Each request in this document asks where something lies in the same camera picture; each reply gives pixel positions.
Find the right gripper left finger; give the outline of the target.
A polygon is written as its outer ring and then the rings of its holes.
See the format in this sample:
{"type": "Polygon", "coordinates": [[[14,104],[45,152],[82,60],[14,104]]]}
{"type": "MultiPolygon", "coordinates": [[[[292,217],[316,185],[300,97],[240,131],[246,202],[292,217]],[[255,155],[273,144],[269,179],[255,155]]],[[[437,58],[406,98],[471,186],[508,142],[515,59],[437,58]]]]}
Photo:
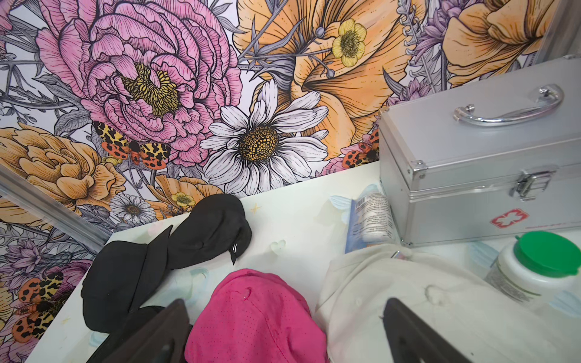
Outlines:
{"type": "Polygon", "coordinates": [[[103,362],[185,362],[189,334],[185,301],[176,299],[107,355],[103,362]]]}

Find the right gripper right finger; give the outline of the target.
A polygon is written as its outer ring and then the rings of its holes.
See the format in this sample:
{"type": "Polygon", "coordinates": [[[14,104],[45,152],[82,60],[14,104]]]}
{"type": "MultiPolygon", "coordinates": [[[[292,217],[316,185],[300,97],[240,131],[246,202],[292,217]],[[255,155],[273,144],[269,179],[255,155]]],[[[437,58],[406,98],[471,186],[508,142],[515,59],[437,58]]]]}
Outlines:
{"type": "Polygon", "coordinates": [[[390,298],[382,316],[390,352],[398,362],[465,362],[469,360],[409,307],[390,298]]]}

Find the white Colorado cap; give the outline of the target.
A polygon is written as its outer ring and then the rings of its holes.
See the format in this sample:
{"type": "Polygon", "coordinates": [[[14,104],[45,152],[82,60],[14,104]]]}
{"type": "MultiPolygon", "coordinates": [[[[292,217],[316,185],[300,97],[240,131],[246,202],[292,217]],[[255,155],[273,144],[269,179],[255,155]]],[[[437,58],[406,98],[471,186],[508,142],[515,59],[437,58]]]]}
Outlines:
{"type": "Polygon", "coordinates": [[[382,322],[396,298],[473,362],[578,362],[570,338],[484,280],[429,253],[392,244],[332,260],[314,318],[332,362],[390,362],[382,322]]]}

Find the pink cap back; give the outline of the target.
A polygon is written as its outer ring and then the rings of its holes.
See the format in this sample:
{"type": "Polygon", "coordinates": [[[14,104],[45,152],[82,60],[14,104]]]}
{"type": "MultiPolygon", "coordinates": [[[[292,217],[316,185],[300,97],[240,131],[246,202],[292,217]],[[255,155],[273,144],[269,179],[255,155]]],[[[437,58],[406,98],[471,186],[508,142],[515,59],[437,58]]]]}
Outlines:
{"type": "Polygon", "coordinates": [[[215,288],[185,345],[187,362],[327,362],[307,301],[278,275],[242,269],[215,288]]]}

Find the black cap with white logo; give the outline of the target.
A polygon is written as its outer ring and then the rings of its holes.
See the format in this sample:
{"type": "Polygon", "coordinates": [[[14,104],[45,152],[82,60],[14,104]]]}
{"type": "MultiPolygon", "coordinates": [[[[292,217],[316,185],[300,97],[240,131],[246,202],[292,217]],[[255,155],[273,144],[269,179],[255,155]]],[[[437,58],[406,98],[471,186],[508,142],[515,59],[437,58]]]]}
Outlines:
{"type": "Polygon", "coordinates": [[[109,334],[108,338],[91,355],[87,363],[101,363],[130,337],[145,326],[151,319],[164,310],[162,306],[147,306],[130,313],[121,325],[109,334]]]}

